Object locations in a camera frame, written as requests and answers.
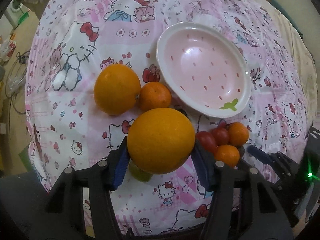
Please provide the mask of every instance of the green leaf design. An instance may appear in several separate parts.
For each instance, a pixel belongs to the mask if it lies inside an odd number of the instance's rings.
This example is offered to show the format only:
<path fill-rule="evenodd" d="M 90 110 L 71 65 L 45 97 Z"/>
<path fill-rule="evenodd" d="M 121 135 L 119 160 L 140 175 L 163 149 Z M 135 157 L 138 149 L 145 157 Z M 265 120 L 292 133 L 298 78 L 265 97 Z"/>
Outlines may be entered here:
<path fill-rule="evenodd" d="M 225 103 L 223 107 L 220 107 L 221 110 L 231 109 L 232 111 L 237 111 L 236 104 L 238 103 L 238 99 L 234 99 L 231 103 Z"/>

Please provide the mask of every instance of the small orange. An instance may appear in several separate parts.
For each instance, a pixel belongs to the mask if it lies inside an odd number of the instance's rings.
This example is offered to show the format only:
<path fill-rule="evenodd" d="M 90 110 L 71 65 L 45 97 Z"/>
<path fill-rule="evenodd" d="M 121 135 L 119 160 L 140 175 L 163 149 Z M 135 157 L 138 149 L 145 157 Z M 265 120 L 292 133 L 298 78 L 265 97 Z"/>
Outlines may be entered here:
<path fill-rule="evenodd" d="M 137 74 L 122 64 L 113 64 L 104 69 L 94 85 L 94 100 L 107 114 L 118 115 L 131 109 L 140 93 Z"/>
<path fill-rule="evenodd" d="M 170 90 L 161 83 L 148 83 L 140 91 L 139 107 L 142 111 L 148 111 L 155 108 L 169 107 L 170 103 Z"/>
<path fill-rule="evenodd" d="M 214 154 L 217 161 L 223 161 L 226 165 L 233 168 L 240 160 L 240 153 L 238 149 L 232 145 L 221 145 Z"/>
<path fill-rule="evenodd" d="M 229 126 L 229 143 L 239 147 L 244 145 L 249 139 L 248 129 L 240 122 L 234 122 Z"/>

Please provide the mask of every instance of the wall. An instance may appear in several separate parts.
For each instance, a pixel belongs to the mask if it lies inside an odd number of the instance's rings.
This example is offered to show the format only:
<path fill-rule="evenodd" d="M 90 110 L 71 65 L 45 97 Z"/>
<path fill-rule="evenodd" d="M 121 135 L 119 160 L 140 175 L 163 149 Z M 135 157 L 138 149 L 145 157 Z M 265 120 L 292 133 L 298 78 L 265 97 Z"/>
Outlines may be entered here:
<path fill-rule="evenodd" d="M 316 62 L 318 87 L 320 87 L 320 15 L 310 0 L 276 0 L 295 21 L 303 34 L 303 42 Z M 318 93 L 318 111 L 320 93 Z"/>
<path fill-rule="evenodd" d="M 0 19 L 0 36 L 2 36 L 2 40 L 5 40 L 9 36 L 11 31 L 12 26 L 7 18 L 3 15 Z"/>

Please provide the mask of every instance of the tablecloth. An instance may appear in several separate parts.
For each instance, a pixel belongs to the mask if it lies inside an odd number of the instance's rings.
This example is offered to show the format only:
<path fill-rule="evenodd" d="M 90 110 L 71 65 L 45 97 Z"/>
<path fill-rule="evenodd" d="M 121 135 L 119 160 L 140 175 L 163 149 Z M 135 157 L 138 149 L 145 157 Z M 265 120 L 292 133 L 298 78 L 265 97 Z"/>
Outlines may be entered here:
<path fill-rule="evenodd" d="M 299 161 L 308 130 L 308 109 L 287 41 L 268 10 L 255 0 L 50 0 L 33 40 L 26 81 L 29 157 L 50 190 L 66 167 L 88 168 L 117 149 L 141 111 L 101 112 L 93 99 L 99 73 L 116 62 L 132 68 L 142 85 L 163 82 L 156 41 L 172 24 L 210 26 L 234 42 L 247 62 L 252 95 L 247 107 L 227 123 L 242 122 L 248 144 L 280 150 Z M 185 106 L 173 93 L 172 106 L 184 109 L 195 131 L 215 128 L 220 119 Z M 244 159 L 269 181 L 272 169 L 249 154 Z M 147 183 L 127 171 L 111 193 L 121 231 L 165 234 L 204 222 L 212 198 L 199 183 L 191 158 Z M 234 193 L 234 209 L 239 191 Z M 87 223 L 90 199 L 84 194 Z"/>

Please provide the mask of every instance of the green lime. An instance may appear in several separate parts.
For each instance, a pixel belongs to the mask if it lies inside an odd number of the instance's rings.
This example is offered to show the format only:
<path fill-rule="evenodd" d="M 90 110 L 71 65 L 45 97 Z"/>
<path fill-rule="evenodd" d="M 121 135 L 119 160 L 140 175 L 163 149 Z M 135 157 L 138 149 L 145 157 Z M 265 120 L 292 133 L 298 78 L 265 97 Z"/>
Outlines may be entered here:
<path fill-rule="evenodd" d="M 152 174 L 139 169 L 132 160 L 129 162 L 129 171 L 132 177 L 141 182 L 148 182 L 152 177 Z"/>

